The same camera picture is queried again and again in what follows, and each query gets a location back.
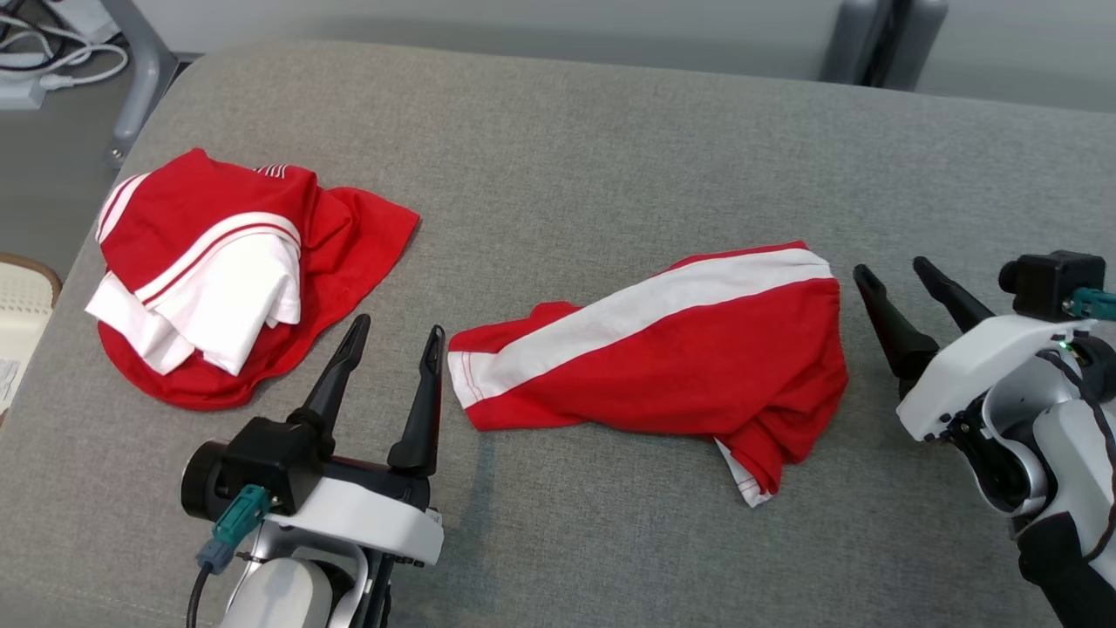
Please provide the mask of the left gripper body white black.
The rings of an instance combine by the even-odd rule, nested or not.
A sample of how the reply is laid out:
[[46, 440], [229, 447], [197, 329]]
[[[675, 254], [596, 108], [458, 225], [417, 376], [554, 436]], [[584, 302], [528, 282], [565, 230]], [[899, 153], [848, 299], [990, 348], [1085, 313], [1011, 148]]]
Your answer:
[[[180, 485], [180, 504], [187, 515], [211, 522], [240, 493], [231, 492], [221, 457], [227, 442], [209, 439], [200, 445]], [[415, 566], [434, 566], [441, 555], [444, 530], [432, 508], [431, 483], [394, 468], [347, 458], [328, 461], [323, 480], [294, 516], [272, 512], [248, 534], [262, 533], [266, 523], [278, 531], [306, 533], [311, 540], [336, 541], [394, 555]]]

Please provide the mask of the beige laundry basket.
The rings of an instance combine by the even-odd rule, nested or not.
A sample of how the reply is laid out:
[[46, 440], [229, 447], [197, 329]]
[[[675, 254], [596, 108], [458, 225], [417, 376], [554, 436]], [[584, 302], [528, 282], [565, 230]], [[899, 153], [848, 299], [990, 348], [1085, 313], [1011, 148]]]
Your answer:
[[51, 321], [62, 282], [51, 267], [0, 253], [0, 426]]

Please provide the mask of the grey partition post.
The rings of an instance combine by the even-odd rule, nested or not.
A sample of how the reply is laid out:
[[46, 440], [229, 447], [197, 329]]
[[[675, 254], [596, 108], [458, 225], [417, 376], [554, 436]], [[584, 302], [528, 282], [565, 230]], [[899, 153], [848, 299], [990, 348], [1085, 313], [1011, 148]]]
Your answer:
[[882, 88], [915, 91], [947, 12], [949, 0], [894, 0]]
[[893, 8], [894, 0], [840, 0], [818, 80], [867, 84], [872, 58]]

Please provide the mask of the red white numbered jersey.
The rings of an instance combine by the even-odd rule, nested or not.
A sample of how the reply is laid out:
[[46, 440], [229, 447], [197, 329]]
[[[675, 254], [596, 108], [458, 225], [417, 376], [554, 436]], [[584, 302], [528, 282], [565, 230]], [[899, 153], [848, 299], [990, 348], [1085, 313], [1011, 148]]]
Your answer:
[[187, 410], [244, 406], [391, 273], [410, 209], [315, 172], [250, 168], [193, 148], [117, 184], [94, 239], [106, 265], [86, 306], [112, 365]]

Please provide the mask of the grey metal table leg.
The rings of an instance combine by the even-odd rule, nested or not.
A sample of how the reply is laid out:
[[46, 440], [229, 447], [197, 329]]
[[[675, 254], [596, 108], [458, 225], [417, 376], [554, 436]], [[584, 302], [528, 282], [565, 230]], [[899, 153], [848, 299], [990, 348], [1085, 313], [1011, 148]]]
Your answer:
[[102, 4], [129, 44], [129, 67], [133, 69], [132, 83], [106, 149], [108, 166], [121, 170], [140, 131], [170, 88], [179, 59], [140, 11], [136, 0], [102, 0]]

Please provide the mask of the red shorts with white stripe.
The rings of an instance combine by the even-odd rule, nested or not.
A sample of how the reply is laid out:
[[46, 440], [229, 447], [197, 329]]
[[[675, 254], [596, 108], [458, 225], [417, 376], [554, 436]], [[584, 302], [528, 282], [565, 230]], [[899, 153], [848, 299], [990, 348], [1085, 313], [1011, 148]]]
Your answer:
[[448, 365], [475, 429], [710, 439], [756, 508], [840, 409], [840, 283], [804, 242], [689, 257], [590, 305], [455, 334]]

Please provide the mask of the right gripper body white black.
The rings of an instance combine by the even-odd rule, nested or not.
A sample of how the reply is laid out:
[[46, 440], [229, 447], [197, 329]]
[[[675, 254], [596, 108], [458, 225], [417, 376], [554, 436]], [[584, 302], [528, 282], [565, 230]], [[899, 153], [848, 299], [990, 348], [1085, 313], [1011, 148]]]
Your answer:
[[1047, 322], [1017, 313], [987, 318], [932, 358], [901, 400], [897, 417], [914, 439], [939, 434], [942, 416], [965, 409], [1036, 352], [1054, 349], [1055, 337], [1089, 332], [1096, 323], [1096, 319]]

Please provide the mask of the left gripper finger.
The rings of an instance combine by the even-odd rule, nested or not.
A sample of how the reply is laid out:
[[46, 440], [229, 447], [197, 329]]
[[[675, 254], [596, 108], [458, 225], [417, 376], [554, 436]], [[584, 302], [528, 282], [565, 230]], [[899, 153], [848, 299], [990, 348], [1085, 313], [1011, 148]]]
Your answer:
[[312, 386], [310, 396], [288, 416], [290, 424], [310, 426], [317, 437], [331, 437], [340, 403], [345, 396], [352, 371], [359, 366], [371, 329], [371, 315], [360, 313], [343, 337], [330, 363]]
[[404, 432], [388, 452], [388, 466], [410, 477], [436, 473], [441, 433], [442, 381], [446, 335], [432, 326], [419, 361], [419, 388]]

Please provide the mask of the white power adapter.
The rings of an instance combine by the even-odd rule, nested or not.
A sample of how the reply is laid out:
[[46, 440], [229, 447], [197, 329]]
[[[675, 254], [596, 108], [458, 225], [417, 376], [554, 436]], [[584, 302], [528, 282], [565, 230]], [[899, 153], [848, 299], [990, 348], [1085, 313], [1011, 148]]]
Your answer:
[[36, 112], [44, 107], [39, 77], [0, 77], [0, 112]]

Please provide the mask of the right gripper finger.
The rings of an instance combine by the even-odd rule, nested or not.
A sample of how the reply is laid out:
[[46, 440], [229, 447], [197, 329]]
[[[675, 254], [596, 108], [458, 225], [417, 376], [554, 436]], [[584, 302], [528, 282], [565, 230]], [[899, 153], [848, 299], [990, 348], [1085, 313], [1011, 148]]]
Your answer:
[[854, 265], [854, 286], [888, 361], [889, 371], [901, 385], [913, 385], [936, 357], [940, 346], [929, 334], [921, 334], [896, 306], [889, 302], [888, 290], [868, 265]]
[[940, 271], [926, 257], [913, 259], [913, 270], [918, 276], [929, 296], [947, 311], [961, 332], [969, 332], [984, 319], [994, 317], [988, 306], [969, 293], [966, 289]]

